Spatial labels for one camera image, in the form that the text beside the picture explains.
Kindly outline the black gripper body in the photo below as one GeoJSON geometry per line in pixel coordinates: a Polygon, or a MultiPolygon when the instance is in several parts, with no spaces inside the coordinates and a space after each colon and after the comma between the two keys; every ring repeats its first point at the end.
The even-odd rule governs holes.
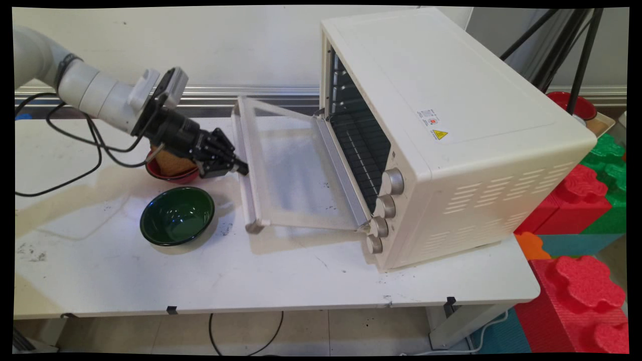
{"type": "Polygon", "coordinates": [[[206,131],[192,119],[170,109],[158,109],[149,118],[149,142],[153,147],[192,161],[206,161],[201,141],[206,131]]]}

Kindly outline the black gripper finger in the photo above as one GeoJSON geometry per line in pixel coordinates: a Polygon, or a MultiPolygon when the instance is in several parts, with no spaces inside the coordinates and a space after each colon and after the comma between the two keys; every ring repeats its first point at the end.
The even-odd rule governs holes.
{"type": "Polygon", "coordinates": [[[228,173],[239,173],[243,176],[249,174],[249,167],[246,162],[237,158],[234,154],[199,154],[199,176],[200,178],[214,178],[225,176],[228,173]]]}
{"type": "Polygon", "coordinates": [[[236,157],[234,145],[221,128],[206,132],[203,142],[204,149],[216,157],[236,157]]]}

